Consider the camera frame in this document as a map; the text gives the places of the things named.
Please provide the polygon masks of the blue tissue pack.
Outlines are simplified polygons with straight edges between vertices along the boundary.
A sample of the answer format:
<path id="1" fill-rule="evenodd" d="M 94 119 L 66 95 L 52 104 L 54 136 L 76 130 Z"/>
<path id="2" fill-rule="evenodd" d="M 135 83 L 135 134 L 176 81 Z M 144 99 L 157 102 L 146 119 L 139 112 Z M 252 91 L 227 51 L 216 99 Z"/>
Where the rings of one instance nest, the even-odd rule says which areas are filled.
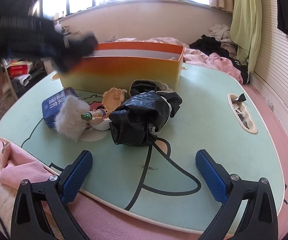
<path id="1" fill-rule="evenodd" d="M 59 113 L 62 104 L 69 95 L 78 97 L 75 90 L 68 87 L 50 96 L 42 102 L 42 117 L 48 128 L 55 127 L 55 117 Z"/>

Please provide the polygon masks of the white fluffy fur pad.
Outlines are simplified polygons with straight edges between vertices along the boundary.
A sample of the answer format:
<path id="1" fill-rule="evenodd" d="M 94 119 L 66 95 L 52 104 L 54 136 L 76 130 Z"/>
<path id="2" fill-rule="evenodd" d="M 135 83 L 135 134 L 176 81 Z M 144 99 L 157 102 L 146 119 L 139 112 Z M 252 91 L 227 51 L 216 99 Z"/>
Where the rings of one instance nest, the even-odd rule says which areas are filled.
<path id="1" fill-rule="evenodd" d="M 77 142 L 87 127 L 87 121 L 83 120 L 81 115 L 88 112 L 89 109 L 87 102 L 69 95 L 55 117 L 54 124 L 57 133 Z"/>

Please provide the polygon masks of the green white bottle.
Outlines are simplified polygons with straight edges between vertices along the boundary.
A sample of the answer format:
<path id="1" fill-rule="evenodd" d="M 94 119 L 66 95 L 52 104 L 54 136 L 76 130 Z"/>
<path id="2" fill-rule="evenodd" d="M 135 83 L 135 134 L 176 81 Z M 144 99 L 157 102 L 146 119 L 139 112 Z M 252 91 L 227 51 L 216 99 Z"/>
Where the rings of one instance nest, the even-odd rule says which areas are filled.
<path id="1" fill-rule="evenodd" d="M 81 119 L 85 120 L 92 128 L 98 131 L 106 131 L 110 128 L 108 113 L 103 108 L 88 111 L 81 115 Z"/>

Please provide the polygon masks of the beige cartoon figure toy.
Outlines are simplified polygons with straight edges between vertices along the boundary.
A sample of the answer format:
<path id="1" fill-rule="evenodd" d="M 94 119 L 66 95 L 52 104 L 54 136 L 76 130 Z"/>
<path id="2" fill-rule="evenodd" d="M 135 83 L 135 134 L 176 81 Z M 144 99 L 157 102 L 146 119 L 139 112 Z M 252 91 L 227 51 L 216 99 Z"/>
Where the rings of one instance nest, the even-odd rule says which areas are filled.
<path id="1" fill-rule="evenodd" d="M 108 112 L 113 112 L 125 100 L 127 90 L 119 88 L 111 88 L 102 95 L 102 105 Z"/>

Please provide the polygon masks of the black shiny cloth bundle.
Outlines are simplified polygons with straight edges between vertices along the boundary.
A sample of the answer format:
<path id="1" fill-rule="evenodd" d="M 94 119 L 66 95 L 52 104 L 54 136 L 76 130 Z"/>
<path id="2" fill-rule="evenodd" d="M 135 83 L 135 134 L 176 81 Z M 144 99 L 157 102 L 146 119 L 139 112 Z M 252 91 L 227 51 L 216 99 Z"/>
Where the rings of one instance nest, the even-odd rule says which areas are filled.
<path id="1" fill-rule="evenodd" d="M 183 100 L 160 81 L 135 80 L 129 94 L 130 98 L 109 114 L 112 139 L 117 145 L 149 146 Z"/>

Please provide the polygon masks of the red white box on shelf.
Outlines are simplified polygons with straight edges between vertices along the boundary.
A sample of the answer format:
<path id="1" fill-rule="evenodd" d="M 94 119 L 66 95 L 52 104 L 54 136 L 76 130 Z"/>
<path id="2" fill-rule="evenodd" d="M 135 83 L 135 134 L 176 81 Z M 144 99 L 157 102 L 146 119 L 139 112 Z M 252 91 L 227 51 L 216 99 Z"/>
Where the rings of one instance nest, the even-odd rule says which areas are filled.
<path id="1" fill-rule="evenodd" d="M 21 75 L 29 74 L 33 69 L 31 61 L 12 62 L 7 68 L 10 77 L 14 78 Z"/>

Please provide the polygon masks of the orange cardboard box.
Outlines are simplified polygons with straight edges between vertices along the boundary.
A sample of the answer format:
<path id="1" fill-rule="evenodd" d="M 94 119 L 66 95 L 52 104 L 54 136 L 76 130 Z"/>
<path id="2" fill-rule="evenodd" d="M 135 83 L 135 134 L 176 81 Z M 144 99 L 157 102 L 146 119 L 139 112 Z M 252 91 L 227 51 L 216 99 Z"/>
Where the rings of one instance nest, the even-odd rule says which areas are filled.
<path id="1" fill-rule="evenodd" d="M 135 80 L 160 81 L 177 90 L 183 57 L 184 47 L 175 44 L 101 43 L 59 78 L 65 88 L 100 94 L 113 87 L 129 89 Z"/>

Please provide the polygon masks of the black binder clip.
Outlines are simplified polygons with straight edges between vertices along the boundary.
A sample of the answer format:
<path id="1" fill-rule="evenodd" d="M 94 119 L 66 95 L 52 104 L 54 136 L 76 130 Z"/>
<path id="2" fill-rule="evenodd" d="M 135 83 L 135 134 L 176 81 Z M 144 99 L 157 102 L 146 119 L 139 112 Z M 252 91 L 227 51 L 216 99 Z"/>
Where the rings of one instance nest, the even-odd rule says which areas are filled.
<path id="1" fill-rule="evenodd" d="M 245 94 L 242 93 L 240 94 L 238 97 L 232 99 L 232 102 L 233 103 L 238 103 L 238 102 L 245 102 L 246 101 L 246 97 L 245 97 Z"/>

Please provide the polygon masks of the pink blanket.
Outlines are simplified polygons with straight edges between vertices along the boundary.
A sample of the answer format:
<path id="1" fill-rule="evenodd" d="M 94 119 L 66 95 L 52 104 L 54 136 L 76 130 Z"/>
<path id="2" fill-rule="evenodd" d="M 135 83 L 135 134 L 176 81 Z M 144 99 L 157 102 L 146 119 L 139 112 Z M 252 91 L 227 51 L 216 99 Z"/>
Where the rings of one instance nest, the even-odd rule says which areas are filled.
<path id="1" fill-rule="evenodd" d="M 243 84 L 241 71 L 234 67 L 230 59 L 222 57 L 218 53 L 211 53 L 208 56 L 200 50 L 190 49 L 187 44 L 184 44 L 183 42 L 172 37 L 157 37 L 151 38 L 149 40 L 137 40 L 136 38 L 121 38 L 116 40 L 115 42 L 153 42 L 183 46 L 185 63 L 219 70 L 239 81 L 241 85 Z"/>

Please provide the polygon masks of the black clothes pile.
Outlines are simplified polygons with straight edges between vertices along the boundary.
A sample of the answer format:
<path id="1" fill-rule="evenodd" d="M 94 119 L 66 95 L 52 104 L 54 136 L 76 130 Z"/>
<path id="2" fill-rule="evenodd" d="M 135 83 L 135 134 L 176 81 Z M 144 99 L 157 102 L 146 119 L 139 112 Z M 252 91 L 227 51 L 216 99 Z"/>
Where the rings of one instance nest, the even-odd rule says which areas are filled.
<path id="1" fill-rule="evenodd" d="M 233 66 L 241 73 L 242 84 L 246 85 L 250 83 L 249 71 L 246 65 L 241 64 L 238 59 L 234 59 L 230 56 L 229 51 L 221 47 L 221 42 L 217 41 L 214 37 L 208 37 L 202 35 L 200 39 L 196 40 L 192 44 L 189 44 L 190 49 L 197 49 L 210 56 L 212 53 L 219 55 L 230 60 Z"/>

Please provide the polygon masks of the white clothes pile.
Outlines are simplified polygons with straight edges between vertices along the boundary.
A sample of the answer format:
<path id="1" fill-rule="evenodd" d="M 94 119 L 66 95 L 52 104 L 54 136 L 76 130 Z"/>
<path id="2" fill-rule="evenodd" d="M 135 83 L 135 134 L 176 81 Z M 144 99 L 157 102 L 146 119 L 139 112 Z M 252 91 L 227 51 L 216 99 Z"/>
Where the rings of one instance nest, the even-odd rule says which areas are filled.
<path id="1" fill-rule="evenodd" d="M 230 38 L 230 27 L 225 24 L 215 24 L 209 29 L 208 36 L 219 41 L 221 48 L 227 50 L 230 57 L 236 57 L 237 45 Z"/>

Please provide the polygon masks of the green curtain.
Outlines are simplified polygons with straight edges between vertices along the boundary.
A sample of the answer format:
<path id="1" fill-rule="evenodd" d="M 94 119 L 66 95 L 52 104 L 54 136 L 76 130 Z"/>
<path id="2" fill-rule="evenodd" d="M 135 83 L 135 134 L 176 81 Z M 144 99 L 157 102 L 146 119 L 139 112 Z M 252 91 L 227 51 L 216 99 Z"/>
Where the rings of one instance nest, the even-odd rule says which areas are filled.
<path id="1" fill-rule="evenodd" d="M 236 58 L 254 71 L 261 44 L 261 0 L 234 0 L 230 38 L 238 46 Z"/>

